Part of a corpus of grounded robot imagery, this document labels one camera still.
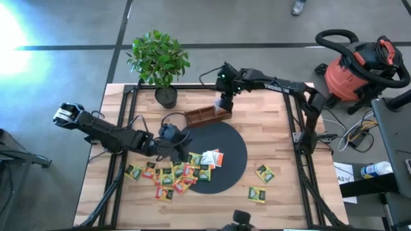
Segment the black floor stripe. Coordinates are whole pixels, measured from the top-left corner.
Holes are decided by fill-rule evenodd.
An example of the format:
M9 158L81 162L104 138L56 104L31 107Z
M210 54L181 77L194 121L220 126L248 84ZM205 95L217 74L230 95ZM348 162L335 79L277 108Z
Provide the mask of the black floor stripe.
M112 83L114 79L114 73L116 72L118 58L120 56L121 46L124 40L124 34L126 33L128 14L130 13L132 3L133 3L133 0L127 0L126 8L123 14L123 20L121 21L120 31L117 37L116 47L114 48L113 57L111 59L110 69L107 75L106 84Z
M116 45L72 45L72 46L19 46L17 51L81 51L81 50L110 50Z
M411 6L410 3L407 0L401 0L405 6L405 8L407 9L408 13L411 15Z
M341 45L347 46L349 43L343 42ZM411 42L392 42L397 47L411 46ZM229 44L182 44L184 49L247 49L247 48L307 48L320 47L314 42L295 43L229 43ZM119 50L131 49L132 45L72 45L72 46L19 46L18 51L76 51L76 50L115 50L119 55Z

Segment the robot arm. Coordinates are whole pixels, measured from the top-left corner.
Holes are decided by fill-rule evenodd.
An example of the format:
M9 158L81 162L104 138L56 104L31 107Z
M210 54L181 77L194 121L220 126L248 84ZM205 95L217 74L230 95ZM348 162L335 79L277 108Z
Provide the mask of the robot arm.
M301 154L312 154L317 144L315 127L326 98L303 82L265 76L255 69L237 71L230 64L224 63L218 72L216 90L222 93L220 107L228 112L232 111L234 105L232 99L235 95L241 94L243 90L251 92L259 89L289 94L301 103L301 108L306 115L306 125L299 137L299 151Z
M185 160L185 147L191 139L188 133L182 133L172 124L161 124L159 137L153 139L153 133L149 131L134 130L130 124L119 128L87 112L78 103L62 103L57 110L53 122L55 125L69 130L79 129L87 134L84 138L90 144L100 141L101 145L111 153L120 153L125 150L133 151L151 157L158 155L166 157L172 155L172 151L160 151L160 148L174 148L179 154L180 160ZM172 143L163 145L162 141Z

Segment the black circular mat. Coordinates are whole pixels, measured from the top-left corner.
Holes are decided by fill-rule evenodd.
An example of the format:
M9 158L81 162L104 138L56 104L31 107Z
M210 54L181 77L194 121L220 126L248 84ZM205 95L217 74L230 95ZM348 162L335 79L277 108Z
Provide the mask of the black circular mat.
M224 122L207 124L192 128L190 137L193 140L188 151L203 154L219 149L224 157L222 166L211 170L209 182L197 181L189 189L205 194L220 193L241 178L247 165L247 148L243 137L232 126Z

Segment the black plant pot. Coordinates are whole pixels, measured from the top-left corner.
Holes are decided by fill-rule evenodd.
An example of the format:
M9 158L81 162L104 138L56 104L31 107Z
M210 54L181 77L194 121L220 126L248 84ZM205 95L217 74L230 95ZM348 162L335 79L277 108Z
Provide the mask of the black plant pot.
M154 92L154 97L164 108L171 109L177 104L177 89L174 86L158 88Z

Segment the potted plant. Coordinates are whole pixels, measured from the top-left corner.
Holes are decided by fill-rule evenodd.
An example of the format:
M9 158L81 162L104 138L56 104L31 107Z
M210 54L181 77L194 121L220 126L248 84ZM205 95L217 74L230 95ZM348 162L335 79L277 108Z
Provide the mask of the potted plant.
M133 42L132 54L127 64L131 70L140 73L140 79L157 87L155 99L164 108L177 104L177 89L171 85L174 76L184 76L185 67L190 67L188 54L183 51L177 39L157 30L149 31Z

